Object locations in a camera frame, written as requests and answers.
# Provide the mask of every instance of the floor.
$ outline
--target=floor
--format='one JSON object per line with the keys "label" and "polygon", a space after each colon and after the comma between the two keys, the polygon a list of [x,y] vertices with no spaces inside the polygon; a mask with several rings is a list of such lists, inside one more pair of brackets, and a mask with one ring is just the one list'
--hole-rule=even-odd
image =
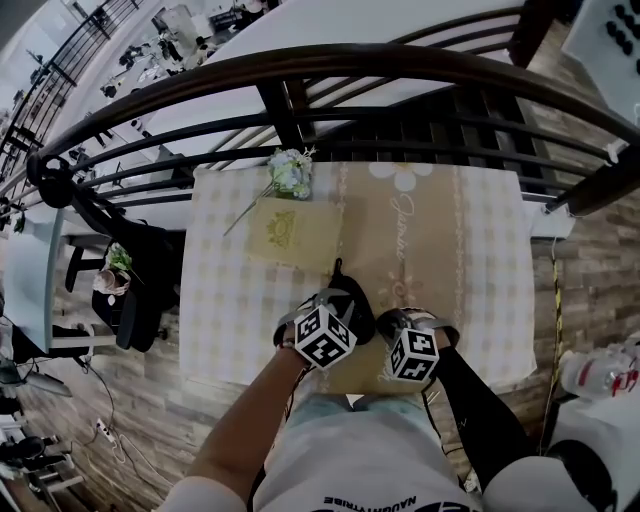
{"label": "floor", "polygon": [[[588,81],[574,63],[567,63],[558,48],[566,29],[554,25],[532,63],[537,72],[577,85],[593,94]],[[576,131],[592,142],[603,145],[608,140],[595,131],[585,130],[584,123],[568,116],[535,107],[540,124],[562,132]],[[548,145],[552,156],[561,154]],[[555,307],[552,244],[534,242],[536,286],[535,353],[538,370],[510,389],[501,390],[501,398],[525,426],[539,432],[548,394],[553,362]],[[622,341],[640,329],[640,194],[577,219],[567,241],[558,242],[555,253],[559,261],[563,289],[564,338],[566,348],[589,350],[594,346]],[[67,314],[73,305],[61,293],[57,308]],[[172,311],[163,323],[168,339],[158,340],[145,353],[103,350],[93,365],[108,385],[116,406],[114,414],[118,432],[125,434],[157,469],[163,478],[176,482],[182,477],[205,436],[242,391],[239,386],[220,384],[212,388],[183,381],[178,367],[178,315]],[[99,437],[92,442],[93,422],[111,413],[109,396],[95,375],[85,375],[73,362],[52,361],[41,364],[41,371],[57,375],[73,391],[72,399],[38,392],[25,386],[18,395],[35,433],[58,434],[73,442],[72,454],[77,470],[86,485],[76,492],[96,510],[109,510],[113,504],[120,512],[150,510],[158,506],[169,485],[154,474],[128,441],[125,449],[135,461],[136,475],[130,461],[118,464],[108,442]],[[433,403],[432,414],[443,437],[446,451],[459,448],[459,438],[441,393]],[[463,450],[449,455],[461,476],[469,471]]]}

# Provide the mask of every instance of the cable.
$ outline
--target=cable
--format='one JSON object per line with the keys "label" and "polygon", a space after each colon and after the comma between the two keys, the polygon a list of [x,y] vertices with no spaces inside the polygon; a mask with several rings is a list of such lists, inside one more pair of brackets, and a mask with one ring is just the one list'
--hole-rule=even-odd
{"label": "cable", "polygon": [[[89,363],[84,363],[84,366],[82,368],[83,368],[82,371],[85,374],[88,374],[89,370],[91,370],[93,373],[95,373],[96,377],[98,377],[100,379],[100,381],[102,382],[102,385],[104,386],[104,389],[106,389],[107,394],[109,395],[109,400],[111,401],[111,414],[109,416],[109,423],[107,423],[107,430],[111,430],[112,427],[113,427],[113,418],[114,418],[115,413],[116,413],[116,406],[115,406],[115,403],[113,402],[113,396],[111,395],[111,391],[109,390],[109,386],[107,386],[107,383],[104,381],[102,376],[96,370],[94,370],[93,367]],[[91,441],[89,441],[88,443],[83,444],[82,446],[83,447],[87,447],[90,444],[93,444],[97,438],[98,438],[98,427],[94,426],[93,427],[93,437],[91,438]]]}
{"label": "cable", "polygon": [[[149,462],[149,460],[142,455],[142,453],[140,452],[140,450],[138,450],[138,448],[133,444],[133,442],[131,441],[131,439],[129,439],[128,437],[124,436],[123,434],[120,434],[117,430],[116,427],[114,425],[114,417],[115,417],[115,412],[116,412],[116,408],[115,408],[115,403],[113,401],[113,395],[111,394],[111,391],[109,390],[109,386],[107,386],[107,383],[104,381],[104,379],[102,378],[102,376],[89,364],[89,363],[84,363],[84,365],[82,365],[83,368],[83,372],[88,374],[89,370],[91,370],[96,377],[98,377],[98,379],[100,379],[100,382],[102,382],[102,385],[104,386],[104,389],[107,391],[107,394],[109,395],[109,400],[111,402],[111,415],[109,417],[109,423],[107,424],[107,430],[111,430],[113,432],[115,432],[116,434],[116,439],[118,440],[118,443],[116,444],[116,446],[114,446],[112,448],[112,452],[114,457],[116,458],[116,460],[118,461],[118,463],[120,464],[126,464],[126,459],[129,459],[131,461],[131,465],[133,466],[133,471],[135,472],[135,474],[138,476],[138,478],[145,483],[148,487],[150,487],[153,492],[156,494],[156,496],[158,496],[158,498],[160,498],[161,501],[165,500],[165,497],[162,496],[159,492],[158,489],[156,489],[156,487],[151,484],[148,480],[146,480],[145,478],[142,477],[142,475],[140,475],[140,473],[138,472],[138,469],[136,467],[136,463],[134,462],[134,460],[131,458],[131,456],[129,455],[129,453],[127,452],[126,448],[124,447],[124,445],[122,444],[122,438],[124,437],[127,441],[129,441],[129,444],[131,444],[131,446],[133,446],[133,448],[138,452],[138,454],[144,459],[144,461],[149,465],[149,467],[151,468],[151,470],[158,475],[160,478],[162,478],[167,484],[169,484],[170,486],[173,486],[173,484],[171,482],[169,482],[169,480],[167,480],[166,478],[164,478],[160,473],[158,473],[156,471],[156,469],[151,465],[151,463]],[[83,447],[89,446],[90,444],[92,444],[93,442],[95,442],[96,438],[98,437],[98,429],[97,427],[94,427],[94,435],[93,435],[93,439],[91,439],[91,441],[89,441],[88,443],[85,443],[84,445],[82,445]],[[120,445],[120,453],[124,454],[123,460],[120,460],[118,458],[118,456],[116,455],[116,449],[118,448],[118,444]]]}
{"label": "cable", "polygon": [[[57,359],[57,358],[56,357],[47,357],[45,359],[40,359],[39,361],[36,361],[36,364],[46,363],[47,361],[53,361],[54,359]],[[18,367],[18,366],[26,366],[28,364],[29,364],[29,361],[27,361],[26,363],[17,364],[16,367]]]}
{"label": "cable", "polygon": [[555,305],[556,305],[556,335],[553,349],[553,367],[551,369],[551,378],[549,379],[549,393],[547,395],[547,401],[544,408],[544,416],[542,418],[542,433],[540,434],[540,442],[538,443],[538,455],[542,455],[542,443],[545,439],[547,430],[547,421],[549,419],[549,410],[551,407],[551,401],[558,388],[559,380],[559,361],[564,351],[564,343],[562,339],[562,293],[560,289],[560,281],[558,279],[558,262],[556,260],[556,241],[558,237],[553,239],[551,245],[551,264],[553,266],[553,287],[555,290]]}
{"label": "cable", "polygon": [[133,444],[133,442],[131,441],[131,439],[129,439],[127,436],[125,436],[124,434],[119,434],[118,438],[120,439],[120,447],[122,448],[122,440],[125,439],[127,441],[129,441],[129,444],[131,445],[131,447],[138,452],[138,455],[140,455],[140,457],[142,457],[142,459],[147,463],[147,466],[149,466],[149,469],[151,469],[151,471],[153,471],[160,479],[162,479],[162,481],[164,481],[167,485],[169,486],[173,486],[173,484],[167,480],[165,477],[163,477],[160,473],[158,473],[156,471],[156,468],[153,467],[153,465],[151,464],[151,462],[149,462],[149,459],[147,459],[140,450],[138,450],[138,447]]}
{"label": "cable", "polygon": [[[17,371],[18,365],[16,365],[15,363],[13,363],[13,365],[16,367],[16,371]],[[0,380],[0,384],[2,384],[3,386],[15,386],[17,384],[26,384],[27,383],[27,377],[29,375],[31,375],[31,372],[33,371],[33,368],[35,367],[35,365],[36,365],[36,359],[32,358],[31,368],[29,368],[29,371],[26,373],[26,375],[24,377],[20,377],[20,380],[16,380],[16,381],[13,381],[13,382],[5,382],[5,381]]]}
{"label": "cable", "polygon": [[[111,430],[113,430],[116,435],[118,436],[118,438],[120,437],[121,434],[118,433],[118,431],[116,430],[115,427],[112,427]],[[131,455],[129,455],[129,452],[127,452],[126,448],[124,447],[124,445],[122,444],[122,441],[120,441],[120,451],[123,452],[125,454],[125,456],[127,457],[127,459],[129,459],[131,461],[131,466],[133,467],[133,472],[137,475],[137,477],[144,482],[145,484],[147,484],[147,486],[149,488],[151,488],[151,490],[155,493],[156,496],[158,496],[158,498],[160,498],[160,501],[164,501],[166,499],[166,496],[162,496],[159,492],[158,489],[156,489],[155,485],[153,485],[152,483],[150,483],[147,479],[142,478],[142,475],[140,473],[138,473],[138,468],[136,467],[136,463],[134,462],[134,460],[131,458]]]}
{"label": "cable", "polygon": [[464,446],[458,446],[457,448],[452,448],[448,452],[444,452],[445,457],[448,457],[450,453],[457,452],[458,450],[464,450]]}
{"label": "cable", "polygon": [[311,372],[311,370],[313,370],[313,368],[311,367],[303,368],[302,371],[300,372],[300,375],[298,375],[298,378],[296,379],[295,384],[293,385],[293,389],[291,390],[291,395],[289,395],[289,403],[284,409],[285,423],[289,421],[289,416],[291,416],[291,411],[293,409],[293,397],[296,392],[296,389],[298,389],[298,386],[302,382],[302,379],[304,379],[309,374],[309,372]]}

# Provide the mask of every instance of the white desk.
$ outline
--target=white desk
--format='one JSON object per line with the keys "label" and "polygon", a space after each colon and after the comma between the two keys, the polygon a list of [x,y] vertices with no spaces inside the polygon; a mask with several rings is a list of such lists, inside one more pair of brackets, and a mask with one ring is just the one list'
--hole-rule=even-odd
{"label": "white desk", "polygon": [[7,244],[4,315],[45,353],[52,348],[113,345],[115,336],[54,338],[52,309],[63,211],[39,204],[26,212],[25,229]]}

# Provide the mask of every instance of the black metal railing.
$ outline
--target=black metal railing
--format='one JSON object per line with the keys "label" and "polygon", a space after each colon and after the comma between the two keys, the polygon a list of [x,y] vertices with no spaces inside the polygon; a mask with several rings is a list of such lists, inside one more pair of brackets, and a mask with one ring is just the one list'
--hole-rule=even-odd
{"label": "black metal railing", "polygon": [[[394,106],[348,108],[303,106],[297,108],[295,98],[291,97],[287,86],[305,79],[345,76],[435,80],[474,90],[491,90],[498,96],[527,99],[573,115],[605,130],[625,140],[629,148],[621,155],[620,162],[614,163],[609,161],[608,153],[602,148],[567,135],[554,134],[514,121],[479,118],[460,113],[452,115],[437,111],[416,111]],[[187,100],[249,86],[257,87],[265,105],[264,113],[172,130],[103,152],[75,166],[62,162],[60,171],[45,169],[49,162],[59,160],[60,155],[65,151],[113,126]],[[316,121],[357,120],[364,123],[384,123],[385,119],[394,118],[417,120],[421,123],[429,123],[435,119],[447,125],[482,126],[483,129],[496,132],[526,134],[600,159],[602,165],[594,172],[544,156],[519,152],[517,147],[487,149],[445,143],[439,139],[433,139],[430,142],[411,139],[389,140],[380,137],[372,140],[334,140],[316,135],[304,135],[305,130],[301,128]],[[76,124],[41,148],[37,155],[30,159],[31,170],[28,175],[33,183],[40,183],[43,175],[64,176],[65,179],[71,179],[78,171],[87,170],[100,162],[140,149],[195,136],[261,126],[272,126],[280,139],[280,144],[218,150],[187,157],[173,156],[73,186],[87,192],[93,189],[96,193],[91,194],[92,197],[102,204],[105,204],[107,197],[121,197],[123,200],[113,202],[120,207],[185,201],[190,199],[190,191],[181,191],[171,196],[147,194],[140,197],[137,194],[192,186],[193,179],[189,173],[183,175],[174,173],[169,180],[125,187],[117,191],[99,191],[97,187],[109,182],[118,182],[124,178],[168,169],[174,171],[193,169],[194,166],[212,162],[267,157],[276,147],[303,149],[311,145],[315,145],[321,151],[374,152],[374,154],[376,151],[388,151],[391,155],[428,153],[453,155],[455,158],[478,157],[488,163],[504,161],[522,164],[523,167],[539,166],[549,172],[539,177],[531,177],[526,173],[518,174],[523,190],[527,186],[534,185],[544,191],[541,197],[547,202],[550,210],[567,203],[574,215],[581,215],[592,211],[595,207],[608,204],[631,188],[640,185],[640,180],[635,178],[637,173],[625,172],[638,160],[636,156],[640,153],[640,131],[592,98],[580,95],[554,80],[527,70],[470,53],[398,44],[337,44],[288,48],[228,59],[182,73],[128,95]],[[581,181],[575,186],[568,185],[557,180],[558,172],[580,178]]]}
{"label": "black metal railing", "polygon": [[[23,170],[27,156],[42,148],[60,110],[93,57],[142,1],[105,1],[40,68],[0,142],[0,181]],[[25,187],[26,181],[20,181],[20,186],[13,187],[5,201],[19,201]]]}

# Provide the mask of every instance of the office chair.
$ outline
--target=office chair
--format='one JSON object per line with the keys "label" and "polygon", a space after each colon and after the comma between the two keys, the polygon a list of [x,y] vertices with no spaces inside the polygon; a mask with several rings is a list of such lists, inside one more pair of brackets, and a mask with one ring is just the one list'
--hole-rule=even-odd
{"label": "office chair", "polygon": [[[59,162],[59,169],[47,167],[52,160]],[[27,176],[47,205],[73,206],[91,229],[118,242],[129,253],[133,272],[129,290],[117,304],[119,318],[112,318],[115,310],[101,303],[106,303],[106,296],[96,297],[102,294],[94,293],[92,306],[116,334],[118,346],[149,350],[158,334],[162,312],[179,302],[174,285],[180,282],[182,273],[185,232],[126,219],[124,210],[98,198],[92,189],[75,184],[69,163],[60,157],[43,161],[37,153],[31,155]]]}

